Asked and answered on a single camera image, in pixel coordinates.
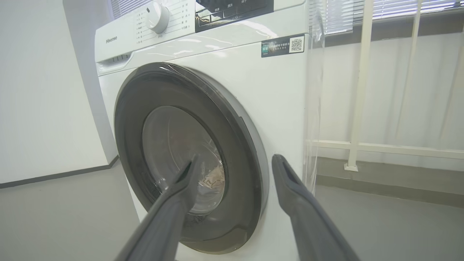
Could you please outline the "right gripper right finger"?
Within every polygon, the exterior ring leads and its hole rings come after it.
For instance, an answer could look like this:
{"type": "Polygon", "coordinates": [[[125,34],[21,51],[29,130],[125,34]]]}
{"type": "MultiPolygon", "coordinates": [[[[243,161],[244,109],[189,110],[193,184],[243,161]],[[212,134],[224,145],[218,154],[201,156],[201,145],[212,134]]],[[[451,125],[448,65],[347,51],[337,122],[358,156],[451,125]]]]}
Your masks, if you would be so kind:
{"type": "Polygon", "coordinates": [[[290,217],[301,261],[358,261],[359,257],[283,155],[272,156],[282,210],[290,217]]]}

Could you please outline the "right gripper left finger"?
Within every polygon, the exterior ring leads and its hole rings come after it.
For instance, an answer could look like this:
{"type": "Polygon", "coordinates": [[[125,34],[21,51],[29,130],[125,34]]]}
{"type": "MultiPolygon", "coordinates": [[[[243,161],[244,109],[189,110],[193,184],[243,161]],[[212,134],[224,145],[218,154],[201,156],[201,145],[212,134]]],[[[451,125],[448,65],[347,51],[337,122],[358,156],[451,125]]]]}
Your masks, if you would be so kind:
{"type": "Polygon", "coordinates": [[[198,194],[199,159],[194,155],[155,201],[116,261],[174,261],[185,216],[198,194]]]}

